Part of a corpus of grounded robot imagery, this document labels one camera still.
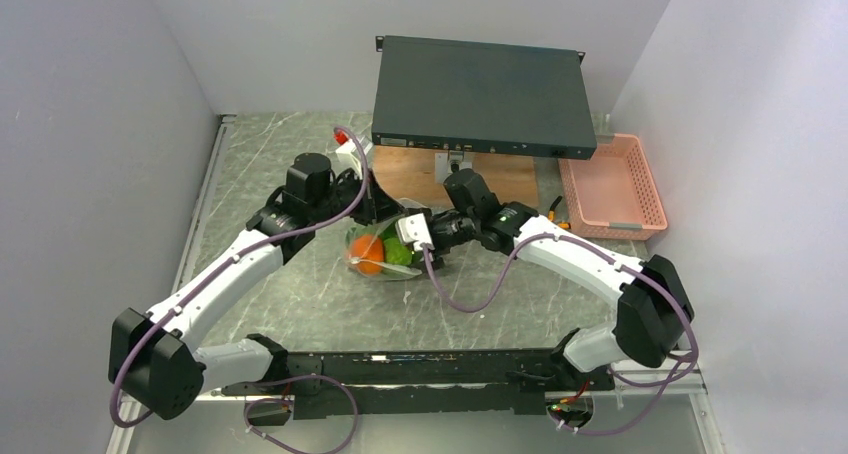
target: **red object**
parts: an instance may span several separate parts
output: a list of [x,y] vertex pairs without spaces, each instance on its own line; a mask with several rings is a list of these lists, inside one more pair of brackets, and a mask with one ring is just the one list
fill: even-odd
[[345,134],[344,131],[336,131],[333,137],[336,138],[336,142],[338,142],[340,146],[348,141],[347,134]]
[[576,401],[577,399],[580,399],[580,396],[582,396],[583,393],[586,392],[586,388],[588,388],[588,387],[589,387],[589,381],[586,381],[586,382],[583,383],[583,386],[580,388],[580,390],[577,391],[577,394],[575,394],[571,397],[566,397],[565,399],[562,399],[559,402],[561,402],[563,404],[571,404],[572,402]]

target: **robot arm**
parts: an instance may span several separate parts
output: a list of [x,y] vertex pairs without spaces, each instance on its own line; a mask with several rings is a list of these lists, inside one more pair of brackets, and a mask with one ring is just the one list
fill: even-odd
[[[197,278],[144,315],[127,309],[118,316],[112,329],[110,381],[119,381],[125,392],[161,418],[171,419],[201,392],[238,382],[289,377],[287,351],[264,336],[251,335],[223,346],[199,346],[224,313],[256,283],[289,262],[312,240],[314,232],[277,242],[269,243],[269,239],[302,232],[304,227],[326,222],[343,211],[361,224],[406,215],[397,224],[401,239],[417,250],[430,250],[428,255],[433,254],[434,260],[453,246],[477,240],[489,250],[542,265],[602,298],[613,307],[616,319],[572,331],[554,351],[573,379],[623,359],[658,367],[681,335],[680,322],[668,303],[628,269],[662,284],[692,318],[670,262],[654,256],[642,263],[582,240],[527,206],[502,205],[471,170],[456,172],[445,181],[453,210],[433,215],[426,209],[404,209],[380,189],[373,176],[368,181],[368,195],[352,210],[346,209],[355,203],[362,188],[354,171],[361,165],[353,152],[350,141],[337,151],[342,163],[350,166],[338,176],[332,174],[326,157],[298,156],[288,170],[286,185],[274,191],[233,244]],[[539,235],[547,238],[525,242]],[[261,247],[249,249],[260,243]],[[523,248],[514,253],[518,245]],[[210,278],[211,282],[203,284]],[[185,303],[186,296],[198,288],[202,289],[199,294]],[[143,336],[149,337],[140,343]],[[131,356],[138,344],[143,348]],[[129,367],[125,365],[128,357],[134,358]],[[124,368],[125,375],[119,376]]]
[[[680,278],[667,259],[653,256],[643,262],[618,254],[559,228],[523,204],[501,204],[482,177],[470,169],[451,174],[445,188],[461,217],[454,224],[467,227],[465,237],[473,237],[488,250],[539,264],[577,282],[612,308],[614,319],[576,329],[560,342],[558,354],[573,377],[628,359],[659,367],[683,334],[683,325],[669,301],[637,276],[657,282],[689,321],[694,317]],[[433,245],[437,237],[417,228],[424,223],[421,217],[398,221],[402,240],[418,250]]]

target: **clear plastic bag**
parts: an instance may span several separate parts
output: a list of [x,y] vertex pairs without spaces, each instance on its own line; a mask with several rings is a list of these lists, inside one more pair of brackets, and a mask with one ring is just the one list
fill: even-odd
[[[423,207],[409,199],[399,199],[405,207]],[[352,225],[345,232],[342,259],[354,272],[377,281],[403,281],[422,273],[413,267],[421,254],[400,242],[395,223],[401,216],[370,226]]]

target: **gray marble surface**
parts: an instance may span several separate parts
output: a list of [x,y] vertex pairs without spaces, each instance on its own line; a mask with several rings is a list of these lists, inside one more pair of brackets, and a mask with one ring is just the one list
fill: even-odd
[[[195,272],[235,239],[269,193],[285,182],[297,154],[331,154],[332,127],[370,129],[368,112],[290,112],[239,116],[215,189]],[[536,161],[543,204],[562,193],[556,162]],[[566,217],[564,203],[558,214]],[[516,262],[498,296],[477,314],[441,302],[426,275],[376,282],[347,269],[343,235],[352,221],[318,233],[285,267],[260,282],[215,326],[204,345],[259,332],[290,350],[389,350],[541,347],[575,327],[610,315],[607,306],[575,283],[536,265]],[[645,257],[644,243],[597,241],[622,254]],[[477,243],[456,248],[438,272],[460,302],[484,299],[505,257]]]

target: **white wall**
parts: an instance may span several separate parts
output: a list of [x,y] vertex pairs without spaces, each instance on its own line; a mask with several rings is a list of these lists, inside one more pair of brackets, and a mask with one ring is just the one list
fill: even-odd
[[374,36],[588,52],[609,112],[668,0],[156,0],[219,113],[373,109]]
[[672,0],[641,135],[729,452],[848,451],[848,0]]
[[0,0],[0,452],[103,452],[114,317],[167,295],[217,120],[151,0]]

